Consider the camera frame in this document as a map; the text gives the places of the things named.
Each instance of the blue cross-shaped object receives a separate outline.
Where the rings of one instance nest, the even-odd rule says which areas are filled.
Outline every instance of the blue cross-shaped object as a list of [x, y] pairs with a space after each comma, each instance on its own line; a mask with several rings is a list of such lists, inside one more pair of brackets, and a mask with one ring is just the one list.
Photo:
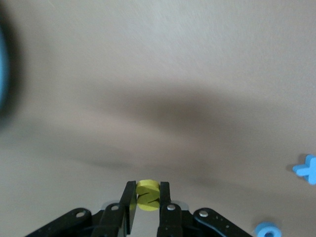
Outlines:
[[311, 185], [316, 184], [316, 157], [314, 155], [307, 155], [305, 164], [296, 165], [293, 171], [297, 176], [303, 176]]

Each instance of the yellow plastic toy piece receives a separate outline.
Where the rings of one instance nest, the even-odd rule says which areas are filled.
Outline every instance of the yellow plastic toy piece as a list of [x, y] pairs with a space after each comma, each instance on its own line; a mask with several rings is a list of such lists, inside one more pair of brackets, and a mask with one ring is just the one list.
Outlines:
[[155, 180], [141, 180], [136, 185], [137, 204], [144, 211], [159, 209], [159, 183]]

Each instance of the yellow object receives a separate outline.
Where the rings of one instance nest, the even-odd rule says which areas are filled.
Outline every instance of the yellow object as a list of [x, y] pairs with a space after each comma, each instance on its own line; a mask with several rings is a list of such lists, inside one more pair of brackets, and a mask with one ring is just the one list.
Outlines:
[[155, 180], [141, 180], [136, 185], [137, 204], [144, 211], [159, 209], [159, 183]]

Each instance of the blue object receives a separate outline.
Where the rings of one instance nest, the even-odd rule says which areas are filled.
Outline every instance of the blue object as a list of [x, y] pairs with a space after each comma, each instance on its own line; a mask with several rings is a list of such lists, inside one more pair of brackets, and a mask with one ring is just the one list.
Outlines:
[[257, 237], [281, 237], [282, 232], [272, 222], [262, 222], [255, 229]]
[[293, 171], [297, 176], [303, 176], [311, 185], [316, 184], [316, 157], [314, 155], [307, 155], [305, 164], [296, 165]]
[[7, 96], [9, 63], [4, 37], [0, 30], [0, 109]]

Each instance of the blue round object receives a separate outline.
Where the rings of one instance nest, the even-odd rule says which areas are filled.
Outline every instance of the blue round object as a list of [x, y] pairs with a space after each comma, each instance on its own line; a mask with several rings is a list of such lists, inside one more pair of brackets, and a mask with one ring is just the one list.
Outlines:
[[2, 31], [0, 30], [0, 109], [7, 94], [9, 75], [8, 55]]
[[260, 223], [256, 229], [255, 232], [257, 234], [257, 237], [281, 237], [282, 232], [281, 230], [271, 222], [262, 222]]

